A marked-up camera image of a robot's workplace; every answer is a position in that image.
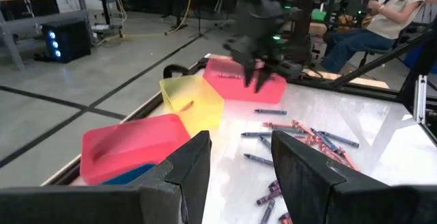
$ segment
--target workbench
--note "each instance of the workbench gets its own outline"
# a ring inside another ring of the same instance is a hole
[[[35,30],[40,30],[40,25],[44,23],[49,23],[53,21],[65,20],[69,18],[80,18],[85,20],[89,28],[89,19],[87,13],[87,6],[85,0],[79,0],[80,10],[74,12],[66,12],[61,14],[54,14],[48,16],[38,16],[31,18],[23,18],[18,20],[6,21],[2,14],[0,14],[0,31],[2,33],[3,41],[9,50],[16,67],[19,70],[24,70],[25,66],[23,60],[20,56],[20,51],[15,44],[13,35],[14,33],[19,33],[23,31],[28,31],[29,28],[34,28]]]
[[[202,75],[210,57],[228,58],[208,54],[188,74]],[[358,81],[381,86],[372,80]],[[260,115],[254,109],[286,110],[287,115]],[[121,123],[167,112],[157,93]],[[267,159],[271,159],[271,154],[258,138],[243,138],[240,134],[269,131],[262,122],[291,120],[360,143],[359,148],[336,144],[351,156],[361,173],[389,186],[437,184],[435,141],[402,104],[288,84],[279,104],[225,101],[220,126],[210,130],[211,169],[203,223],[246,224],[261,220],[266,206],[257,206],[255,200],[268,194],[267,186],[275,180],[274,169],[245,159],[243,153]],[[80,157],[42,186],[85,185],[79,176]],[[268,223],[278,223],[277,218],[287,212],[282,197],[276,199]]]

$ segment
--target floor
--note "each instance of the floor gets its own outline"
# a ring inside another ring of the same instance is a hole
[[[172,18],[130,14],[127,34],[162,33]],[[87,130],[116,124],[159,91],[163,68],[193,65],[206,53],[226,54],[231,35],[213,22],[197,20],[169,36],[110,42],[69,64],[26,61],[18,72],[0,61],[0,187],[37,186],[80,154]],[[358,65],[356,56],[352,65]],[[408,73],[397,60],[370,76],[399,89]],[[430,76],[437,83],[437,76]]]

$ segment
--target person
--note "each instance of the person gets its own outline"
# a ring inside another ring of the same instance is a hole
[[[353,29],[345,33],[327,33],[324,40],[335,44],[325,54],[320,65],[329,72],[338,73],[356,52],[368,49],[389,50],[399,32],[407,27],[424,0],[369,1],[367,7],[374,15],[366,29]]]

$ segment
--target yellow plastic bin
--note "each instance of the yellow plastic bin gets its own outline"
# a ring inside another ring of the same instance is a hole
[[[220,125],[225,101],[202,76],[183,76],[159,82],[165,106],[179,115],[190,136]]]

